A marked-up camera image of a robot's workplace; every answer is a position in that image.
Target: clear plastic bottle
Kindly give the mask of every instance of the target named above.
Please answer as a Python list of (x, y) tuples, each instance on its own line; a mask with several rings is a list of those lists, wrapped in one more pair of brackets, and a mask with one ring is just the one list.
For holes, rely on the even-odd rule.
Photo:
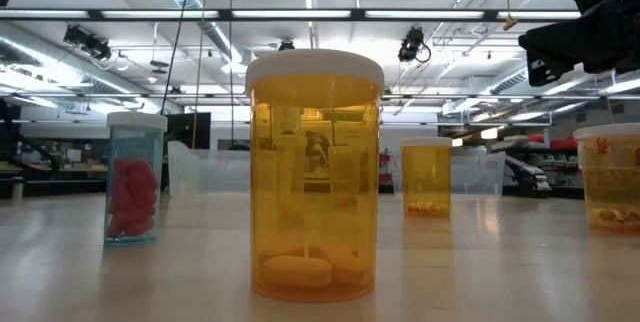
[(249, 66), (257, 293), (334, 302), (373, 290), (383, 89), (380, 66), (346, 52), (283, 51)]
[(640, 123), (583, 128), (574, 137), (589, 226), (640, 233)]
[(402, 141), (405, 216), (445, 217), (451, 207), (451, 138)]
[(111, 137), (104, 243), (153, 242), (167, 118), (114, 112), (107, 116), (107, 126)]

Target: ceiling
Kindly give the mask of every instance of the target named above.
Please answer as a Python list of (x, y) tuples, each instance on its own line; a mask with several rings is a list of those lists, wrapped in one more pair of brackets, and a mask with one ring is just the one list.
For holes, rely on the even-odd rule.
[[(330, 9), (330, 8), (393, 8), (393, 9), (505, 9), (507, 0), (201, 0), (208, 9)], [(572, 0), (510, 0), (514, 9), (573, 10)], [(174, 0), (11, 0), (8, 8), (54, 8), (54, 9), (175, 9)], [(150, 83), (153, 67), (152, 59), (170, 62), (172, 45), (177, 42), (177, 53), (173, 63), (171, 85), (182, 86), (188, 93), (195, 92), (200, 76), (201, 92), (243, 93), (244, 76), (229, 75), (222, 71), (227, 61), (212, 41), (201, 36), (196, 23), (182, 23), (180, 37), (176, 41), (179, 23), (161, 22), (157, 26), (157, 40), (154, 50), (154, 23), (151, 22), (79, 22), (60, 21), (12, 21), (11, 24), (29, 35), (44, 40), (67, 54), (69, 47), (62, 41), (69, 24), (80, 24), (85, 29), (109, 40), (113, 50), (120, 51), (130, 61), (128, 68), (118, 70), (126, 64), (124, 59), (111, 67), (107, 73), (126, 83), (131, 83), (136, 92), (164, 92), (166, 76), (157, 76), (156, 83)], [(217, 26), (231, 41), (231, 44), (243, 56), (259, 58), (273, 53), (282, 39), (293, 40), (297, 48), (310, 48), (310, 32), (315, 34), (314, 48), (328, 48), (352, 51), (372, 58), (383, 66), (385, 83), (393, 93), (403, 94), (463, 94), (481, 93), (496, 82), (496, 78), (506, 71), (517, 70), (524, 66), (525, 53), (518, 47), (517, 38), (530, 28), (541, 24), (519, 23), (505, 32), (502, 24), (496, 23), (444, 23), (438, 22), (314, 22), (310, 28), (303, 21), (269, 22), (219, 22)], [(420, 26), (428, 36), (428, 45), (432, 47), (433, 58), (424, 65), (418, 63), (401, 64), (397, 54), (400, 40), (411, 26)], [(202, 54), (200, 41), (203, 41)], [(95, 69), (81, 51), (73, 50), (70, 57), (64, 57), (61, 63), (77, 58), (77, 66), (90, 73)], [(101, 63), (103, 69), (113, 64)], [(580, 77), (581, 72), (568, 74), (560, 83)], [(555, 87), (552, 84), (543, 88), (531, 88), (528, 83), (513, 87), (517, 94), (542, 94)], [(415, 100), (411, 106), (440, 107), (444, 100)], [(193, 105), (193, 99), (176, 100), (176, 106)], [(200, 103), (207, 105), (226, 105), (229, 99), (204, 98)], [(405, 104), (407, 100), (389, 102)], [(497, 105), (481, 104), (472, 108), (495, 109)]]

